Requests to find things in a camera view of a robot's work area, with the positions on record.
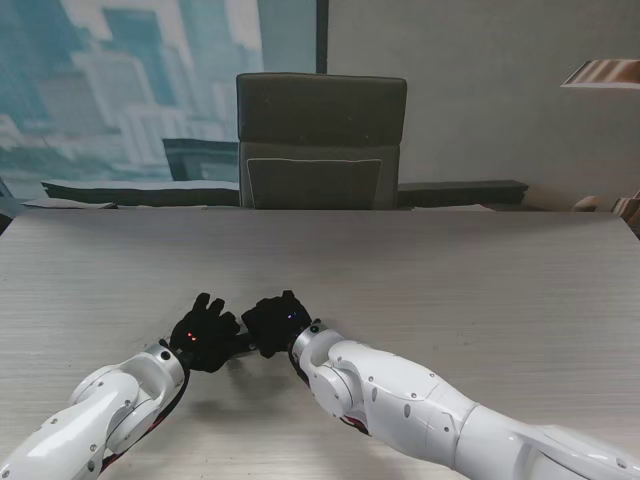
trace gray wall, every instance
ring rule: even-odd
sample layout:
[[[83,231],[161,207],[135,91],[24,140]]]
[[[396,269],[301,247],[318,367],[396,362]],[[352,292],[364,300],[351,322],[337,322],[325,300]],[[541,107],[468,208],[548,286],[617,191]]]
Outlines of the gray wall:
[[[409,82],[400,181],[514,179],[565,208],[640,189],[640,92],[560,84],[640,57],[637,0],[333,0],[329,73]]]

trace wooden table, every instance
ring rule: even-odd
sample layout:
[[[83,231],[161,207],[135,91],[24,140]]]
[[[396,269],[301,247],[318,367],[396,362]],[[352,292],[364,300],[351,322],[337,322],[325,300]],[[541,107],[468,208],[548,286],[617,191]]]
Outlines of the wooden table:
[[[31,211],[0,237],[0,457],[198,292],[239,315],[288,288],[478,402],[639,456],[639,287],[640,244],[609,214]],[[194,374],[101,478],[254,476],[459,478],[328,417],[284,355]]]

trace skyscraper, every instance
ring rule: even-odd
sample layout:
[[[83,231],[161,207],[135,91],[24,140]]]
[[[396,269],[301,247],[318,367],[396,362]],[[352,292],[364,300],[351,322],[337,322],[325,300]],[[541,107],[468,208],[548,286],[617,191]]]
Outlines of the skyscraper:
[[[57,132],[97,135],[106,130],[93,92],[82,72],[59,72],[40,80],[40,91]]]
[[[48,120],[35,78],[45,70],[13,2],[0,1],[0,114],[21,130]]]
[[[73,63],[87,76],[93,95],[109,127],[118,127],[118,115],[127,105],[155,103],[140,60],[125,52],[81,52]]]
[[[163,138],[185,138],[189,127],[177,108],[130,106],[118,117],[129,160],[134,165],[168,165]]]
[[[194,72],[187,70],[180,52],[175,47],[162,48],[162,61],[176,100],[176,106],[195,112],[197,100],[193,92]]]
[[[127,8],[104,8],[103,12],[114,45],[142,62],[156,101],[162,105],[175,105],[176,99],[162,56],[162,33],[155,12]]]
[[[207,82],[235,83],[245,70],[242,47],[233,41],[225,0],[179,0],[196,71]]]
[[[80,50],[78,33],[60,0],[3,0],[9,2],[20,25],[49,72],[71,65],[71,53]]]

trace black office chair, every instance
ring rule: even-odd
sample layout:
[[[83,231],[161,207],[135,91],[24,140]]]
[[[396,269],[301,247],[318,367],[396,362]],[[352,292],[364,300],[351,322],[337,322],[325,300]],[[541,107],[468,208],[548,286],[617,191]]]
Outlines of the black office chair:
[[[242,206],[395,208],[405,80],[256,73],[236,82]]]

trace building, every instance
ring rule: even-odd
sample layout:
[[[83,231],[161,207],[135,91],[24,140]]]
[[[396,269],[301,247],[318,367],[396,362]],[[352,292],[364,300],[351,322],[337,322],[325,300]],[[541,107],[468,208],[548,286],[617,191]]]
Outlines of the building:
[[[155,99],[139,59],[124,52],[75,53],[74,64],[84,72],[108,127],[118,127],[118,115],[128,105],[153,105]]]
[[[27,131],[49,119],[35,80],[45,67],[13,3],[0,1],[0,114]]]
[[[97,135],[106,131],[84,73],[71,70],[52,74],[40,80],[39,87],[55,132]]]
[[[189,112],[197,111],[197,100],[193,91],[194,72],[187,70],[180,52],[175,47],[163,47],[161,53],[176,106]]]
[[[60,0],[2,0],[16,13],[38,61],[47,72],[71,66],[71,54],[82,48],[76,28]]]
[[[127,8],[104,8],[103,13],[116,48],[142,62],[157,103],[176,105],[165,70],[162,33],[156,13]]]
[[[185,112],[164,106],[132,105],[119,116],[120,131],[131,163],[166,165],[163,138],[187,138]]]
[[[235,83],[246,71],[243,47],[234,43],[225,0],[179,0],[194,67],[201,80]]]
[[[11,150],[23,143],[24,138],[20,130],[18,130],[18,126],[11,120],[11,117],[6,114],[0,115],[0,148]]]
[[[127,153],[120,134],[32,135],[25,137],[23,146],[52,149],[69,160],[99,159],[113,165],[127,161]]]
[[[218,122],[191,120],[188,125],[188,137],[198,140],[229,141],[225,128]]]

